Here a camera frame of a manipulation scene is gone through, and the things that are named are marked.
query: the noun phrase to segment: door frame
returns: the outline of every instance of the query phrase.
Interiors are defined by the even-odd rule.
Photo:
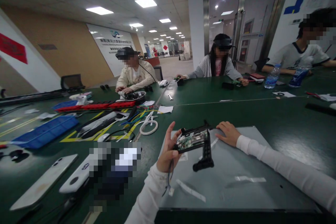
[[[244,2],[245,0],[239,0],[237,15],[235,17],[235,28],[234,28],[234,38],[232,45],[236,46],[237,49],[240,48],[240,32],[236,36],[237,31],[241,31],[243,27],[243,13],[244,13]],[[282,8],[284,7],[285,0],[274,0],[272,7],[271,16],[268,22],[268,26],[265,33],[265,40],[263,42],[259,59],[267,58],[271,45],[274,39],[274,35],[279,23]],[[209,0],[203,0],[203,13],[204,13],[204,54],[209,53]],[[232,57],[238,61],[238,51],[232,50]]]

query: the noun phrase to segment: boy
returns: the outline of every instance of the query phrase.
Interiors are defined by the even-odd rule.
[[[284,46],[271,56],[262,71],[271,72],[276,64],[281,64],[282,74],[294,75],[300,61],[308,56],[313,57],[313,67],[318,65],[336,67],[336,61],[330,60],[319,45],[309,44],[310,40],[318,40],[327,28],[334,26],[336,23],[335,10],[335,8],[318,9],[308,15],[299,25],[297,41]]]

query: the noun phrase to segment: person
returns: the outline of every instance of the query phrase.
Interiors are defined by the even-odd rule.
[[[150,168],[148,176],[145,179],[145,185],[129,213],[125,222],[126,224],[154,223],[162,194],[166,188],[170,161],[174,160],[173,164],[175,168],[181,156],[178,151],[172,150],[178,136],[181,134],[181,130],[179,130],[171,138],[174,125],[175,122],[172,122],[167,129],[162,154],[158,161]],[[222,130],[225,134],[225,137],[216,134],[218,139],[232,147],[237,147],[245,154],[254,156],[270,166],[336,216],[336,180],[315,170],[311,166],[305,165],[300,161],[259,144],[256,140],[241,135],[235,126],[228,121],[219,123],[216,128]]]
[[[228,75],[232,80],[240,81],[243,86],[247,86],[249,81],[244,79],[232,64],[229,57],[230,48],[230,37],[223,33],[217,34],[213,40],[211,51],[202,59],[196,70],[187,75],[178,74],[176,77],[192,79]]]
[[[115,56],[127,65],[121,70],[118,78],[115,88],[117,93],[119,91],[130,93],[158,81],[152,65],[147,61],[139,60],[138,52],[131,47],[118,50]]]
[[[271,56],[262,71],[271,72],[276,64],[281,64],[280,73],[294,75],[300,61],[308,56],[313,57],[313,67],[336,67],[336,61],[331,60],[319,45],[310,44],[310,41],[318,40],[329,27],[333,27],[335,19],[334,8],[318,9],[311,13],[299,24],[297,41],[284,46]]]

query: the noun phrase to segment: green table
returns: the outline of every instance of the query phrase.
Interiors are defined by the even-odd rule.
[[[274,90],[266,90],[263,86],[250,83],[246,88],[235,88],[235,90],[230,91],[221,89],[221,83],[225,80],[222,77],[193,79],[188,80],[182,87],[176,87],[175,93],[172,95],[174,101],[170,101],[168,98],[168,92],[172,92],[172,90],[162,89],[155,85],[154,92],[148,93],[148,100],[158,101],[164,92],[159,103],[176,106],[174,106],[171,114],[161,114],[157,117],[159,128],[155,133],[140,137],[139,143],[142,147],[141,166],[138,167],[136,176],[129,181],[128,188],[119,201],[108,203],[107,209],[99,215],[96,223],[123,223],[126,220],[137,195],[144,185],[148,170],[158,158],[165,131],[172,121],[176,121],[175,129],[202,125],[204,119],[213,126],[216,126],[222,120],[230,121],[237,127],[255,125],[275,150],[312,165],[316,169],[336,178],[336,145],[334,144],[336,119],[330,115],[304,108],[307,102],[324,106],[329,104],[316,98],[308,97],[305,95],[305,91],[336,93],[334,81],[328,79],[334,78],[335,75],[331,70],[316,71],[316,74],[306,79],[299,89],[289,89],[287,86],[281,86],[276,87]],[[95,101],[113,100],[118,97],[113,91],[103,92],[101,89],[92,89],[91,91],[94,92],[93,99]],[[276,99],[272,95],[274,91],[289,91],[297,95],[297,97]],[[220,103],[219,100],[223,99],[232,99],[232,101]],[[41,112],[51,112],[49,108],[52,105],[65,100],[66,98],[40,102],[32,107],[40,109]],[[94,113],[83,115],[79,118],[80,123],[86,122],[93,115]],[[22,116],[22,114],[17,112],[15,116]],[[9,212],[8,209],[56,159],[77,153],[79,155],[77,161],[55,183],[48,194],[43,197],[41,200],[43,211],[36,214],[30,223],[35,223],[66,199],[64,195],[58,193],[58,190],[86,158],[89,154],[89,148],[93,147],[94,143],[91,141],[60,143],[59,141],[65,135],[40,150],[27,151],[31,155],[26,161],[21,163],[13,163],[5,157],[0,161],[0,186],[3,191],[6,191],[6,196],[2,197],[1,202],[3,223],[15,223],[27,212],[27,210]],[[91,197],[88,194],[81,205],[69,214],[66,223],[82,223],[90,210],[90,204]],[[250,215],[247,213],[232,216],[229,213],[221,212],[209,214],[202,212],[160,211],[156,222],[200,223],[204,220],[209,220],[209,218],[212,221],[221,221],[223,216],[228,219],[236,219],[237,216],[238,219],[244,219],[250,218]],[[51,222],[56,216],[57,211],[51,213],[50,216],[39,223]],[[283,215],[265,213],[258,215],[252,213],[252,217],[256,218],[263,219],[265,216],[271,221],[283,220]],[[306,218],[306,216],[302,215],[294,216],[293,218],[295,219],[296,217],[300,221]]]

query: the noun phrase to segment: circuit board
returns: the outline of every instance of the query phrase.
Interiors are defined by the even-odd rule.
[[[202,131],[192,136],[181,136],[176,143],[178,146],[177,150],[182,153],[188,150],[202,147],[207,136],[208,133],[206,131]]]

